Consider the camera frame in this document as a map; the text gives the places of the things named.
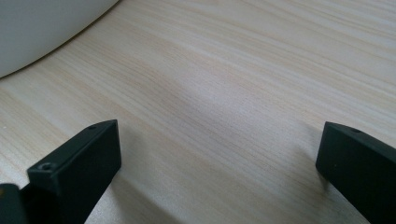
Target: screw hole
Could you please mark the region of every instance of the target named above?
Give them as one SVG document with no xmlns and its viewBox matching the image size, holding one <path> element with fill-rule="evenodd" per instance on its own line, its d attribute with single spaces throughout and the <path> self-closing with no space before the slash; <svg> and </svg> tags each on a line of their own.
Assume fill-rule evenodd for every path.
<svg viewBox="0 0 396 224">
<path fill-rule="evenodd" d="M 38 169 L 48 171 L 48 170 L 52 169 L 54 166 L 55 166 L 54 164 L 52 164 L 50 162 L 46 162 L 46 163 L 40 164 L 38 166 Z"/>
<path fill-rule="evenodd" d="M 350 131 L 352 131 L 353 133 L 361 133 L 361 131 L 359 131 L 357 129 L 350 129 Z"/>
</svg>

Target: black plastic part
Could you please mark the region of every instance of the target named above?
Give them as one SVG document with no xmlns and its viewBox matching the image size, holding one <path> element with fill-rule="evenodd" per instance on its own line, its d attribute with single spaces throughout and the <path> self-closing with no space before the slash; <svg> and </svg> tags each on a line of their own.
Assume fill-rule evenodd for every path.
<svg viewBox="0 0 396 224">
<path fill-rule="evenodd" d="M 0 223 L 84 223 L 120 166 L 117 121 L 94 124 L 30 167 L 22 190 L 0 185 Z"/>
<path fill-rule="evenodd" d="M 371 223 L 396 223 L 395 148 L 326 122 L 316 166 Z"/>
</svg>

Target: wooden table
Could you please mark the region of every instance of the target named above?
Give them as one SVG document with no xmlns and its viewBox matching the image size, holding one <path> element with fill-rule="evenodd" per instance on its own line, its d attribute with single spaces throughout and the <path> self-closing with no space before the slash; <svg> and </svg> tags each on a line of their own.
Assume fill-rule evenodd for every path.
<svg viewBox="0 0 396 224">
<path fill-rule="evenodd" d="M 367 223 L 315 168 L 326 120 L 396 146 L 393 1 L 123 0 L 0 79 L 0 182 L 117 119 L 87 223 Z"/>
</svg>

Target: white object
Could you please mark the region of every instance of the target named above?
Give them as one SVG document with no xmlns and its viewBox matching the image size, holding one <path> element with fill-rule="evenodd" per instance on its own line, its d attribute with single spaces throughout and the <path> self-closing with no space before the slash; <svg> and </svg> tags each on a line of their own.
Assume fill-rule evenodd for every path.
<svg viewBox="0 0 396 224">
<path fill-rule="evenodd" d="M 43 57 L 118 0 L 1 0 L 0 77 Z"/>
</svg>

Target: wood grain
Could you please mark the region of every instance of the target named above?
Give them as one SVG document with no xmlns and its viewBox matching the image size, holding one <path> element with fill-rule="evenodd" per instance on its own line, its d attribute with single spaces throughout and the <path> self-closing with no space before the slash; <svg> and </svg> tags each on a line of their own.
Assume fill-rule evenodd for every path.
<svg viewBox="0 0 396 224">
<path fill-rule="evenodd" d="M 0 79 L 0 182 L 117 119 L 87 223 L 367 223 L 315 160 L 326 120 L 396 146 L 395 64 L 394 1 L 123 0 Z"/>
</svg>

